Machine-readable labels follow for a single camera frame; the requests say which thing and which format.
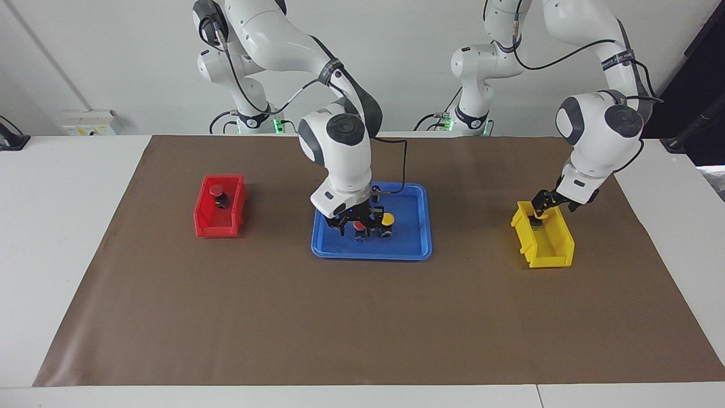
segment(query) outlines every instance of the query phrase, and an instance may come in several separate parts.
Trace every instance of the brown tablecloth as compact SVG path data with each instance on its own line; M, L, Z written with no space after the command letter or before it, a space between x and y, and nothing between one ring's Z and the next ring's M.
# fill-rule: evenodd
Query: brown tablecloth
M375 180L399 180L402 148L373 147ZM296 139L154 136L35 385L725 380L613 178L566 214L573 267L527 267L515 203L552 187L569 152L560 139L412 140L433 256L332 261L310 251L308 199L326 172ZM195 237L205 174L245 175L239 239Z

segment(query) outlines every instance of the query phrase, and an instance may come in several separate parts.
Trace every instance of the white table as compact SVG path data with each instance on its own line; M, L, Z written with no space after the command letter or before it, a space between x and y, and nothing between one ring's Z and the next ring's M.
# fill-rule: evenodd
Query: white table
M725 407L725 383L29 388L149 139L0 152L0 407ZM657 141L617 179L725 362L725 203Z

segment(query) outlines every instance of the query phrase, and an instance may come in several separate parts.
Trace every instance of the yellow bin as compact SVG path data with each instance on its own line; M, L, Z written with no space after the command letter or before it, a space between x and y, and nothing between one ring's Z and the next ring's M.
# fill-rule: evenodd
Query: yellow bin
M521 241L521 253L530 268L566 268L574 257L574 239L559 207L546 210L541 227L532 227L529 217L534 215L531 201L519 201L518 211L511 226L516 228Z

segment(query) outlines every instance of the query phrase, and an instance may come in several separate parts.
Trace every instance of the blue tray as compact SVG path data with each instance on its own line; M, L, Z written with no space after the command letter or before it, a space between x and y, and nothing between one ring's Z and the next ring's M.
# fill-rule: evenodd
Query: blue tray
M400 183L373 183L383 191L400 188ZM352 223L345 226L345 236L330 228L325 217L315 212L312 228L312 251L321 258L376 259L382 261L425 261L433 253L431 224L428 219L428 194L419 184L407 183L396 195L384 195L380 203L385 212L395 216L393 236L380 238L375 232L365 242L355 241Z

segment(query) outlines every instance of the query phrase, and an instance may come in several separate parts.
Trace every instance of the red plastic container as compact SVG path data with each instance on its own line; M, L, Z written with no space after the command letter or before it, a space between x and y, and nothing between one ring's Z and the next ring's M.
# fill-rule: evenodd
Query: red plastic container
M218 208L215 197L210 193L212 186L220 185L227 195L228 208ZM247 188L244 176L206 176L202 191L196 202L194 226L199 238L234 238L239 234L243 218L244 201L247 200Z

